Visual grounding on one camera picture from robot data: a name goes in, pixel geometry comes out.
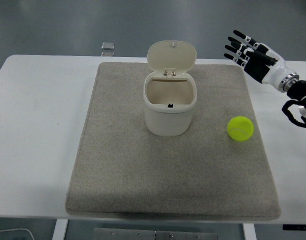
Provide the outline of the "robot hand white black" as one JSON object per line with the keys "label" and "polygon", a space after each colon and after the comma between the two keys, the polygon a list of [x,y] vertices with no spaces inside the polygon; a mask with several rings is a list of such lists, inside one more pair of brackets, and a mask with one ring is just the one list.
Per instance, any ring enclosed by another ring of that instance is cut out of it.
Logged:
{"label": "robot hand white black", "polygon": [[238,31],[228,37],[229,52],[224,57],[239,65],[245,73],[261,84],[270,84],[285,93],[299,81],[299,75],[286,66],[286,61],[266,44]]}

